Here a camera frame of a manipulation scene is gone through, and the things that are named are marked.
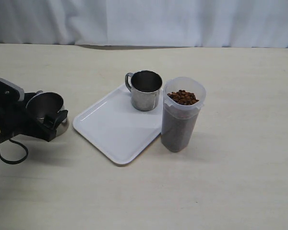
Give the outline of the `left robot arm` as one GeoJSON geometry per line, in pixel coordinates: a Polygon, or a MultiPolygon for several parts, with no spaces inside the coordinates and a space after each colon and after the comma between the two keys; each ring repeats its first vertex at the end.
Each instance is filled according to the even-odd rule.
{"type": "Polygon", "coordinates": [[[68,128],[68,111],[55,92],[24,92],[0,78],[0,144],[25,135],[47,142],[68,128]]]}

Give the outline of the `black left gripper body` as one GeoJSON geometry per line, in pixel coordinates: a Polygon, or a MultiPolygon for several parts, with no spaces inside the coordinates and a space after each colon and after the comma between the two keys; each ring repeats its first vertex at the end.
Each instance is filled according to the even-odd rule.
{"type": "Polygon", "coordinates": [[[35,92],[24,92],[21,102],[0,102],[0,142],[5,142],[19,134],[51,141],[56,131],[51,130],[37,121],[26,109],[27,102],[35,92]]]}

